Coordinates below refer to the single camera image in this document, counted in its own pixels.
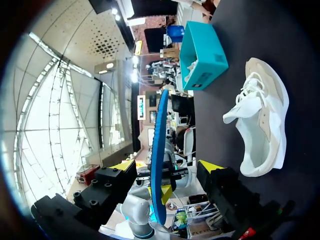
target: perforated ceiling panel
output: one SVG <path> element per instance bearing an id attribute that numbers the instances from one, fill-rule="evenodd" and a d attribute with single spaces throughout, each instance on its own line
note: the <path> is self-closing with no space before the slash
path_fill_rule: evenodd
<path id="1" fill-rule="evenodd" d="M 32 31 L 91 73 L 97 64 L 130 56 L 111 10 L 97 15 L 88 0 L 57 0 Z"/>

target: teal plastic bin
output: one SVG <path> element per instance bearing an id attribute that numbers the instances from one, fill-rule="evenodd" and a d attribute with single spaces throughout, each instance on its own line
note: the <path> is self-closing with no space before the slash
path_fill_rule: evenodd
<path id="1" fill-rule="evenodd" d="M 203 90 L 229 67 L 214 27 L 201 22 L 187 22 L 179 57 L 183 90 Z M 186 82 L 187 67 L 197 59 Z"/>

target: white sneaker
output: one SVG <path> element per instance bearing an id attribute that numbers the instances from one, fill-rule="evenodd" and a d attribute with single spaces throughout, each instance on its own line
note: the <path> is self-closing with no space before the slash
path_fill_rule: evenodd
<path id="1" fill-rule="evenodd" d="M 236 105 L 223 115 L 223 122 L 238 119 L 235 126 L 244 141 L 240 171 L 247 177 L 258 177 L 283 166 L 289 97 L 278 74 L 264 61 L 251 58 L 245 65 L 245 75 Z"/>

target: shoelace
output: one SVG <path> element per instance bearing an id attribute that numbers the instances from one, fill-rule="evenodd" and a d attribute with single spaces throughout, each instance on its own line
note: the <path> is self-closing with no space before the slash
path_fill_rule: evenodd
<path id="1" fill-rule="evenodd" d="M 261 76 L 257 72 L 252 72 L 245 80 L 243 87 L 241 88 L 240 94 L 238 94 L 235 98 L 235 104 L 237 105 L 240 103 L 243 99 L 247 98 L 250 93 L 257 93 L 260 95 L 262 99 L 262 103 L 264 106 L 267 105 L 266 98 L 264 96 L 264 89 L 265 85 L 262 82 Z"/>

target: blue container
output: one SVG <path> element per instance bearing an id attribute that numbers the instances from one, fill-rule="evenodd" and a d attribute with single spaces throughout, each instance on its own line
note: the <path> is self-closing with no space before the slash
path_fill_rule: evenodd
<path id="1" fill-rule="evenodd" d="M 229 67 L 216 31 L 206 23 L 187 22 L 179 57 L 183 90 L 203 90 Z M 187 67 L 196 60 L 186 82 Z"/>
<path id="2" fill-rule="evenodd" d="M 182 43 L 185 35 L 184 26 L 172 25 L 166 28 L 166 34 L 171 38 L 173 43 Z"/>

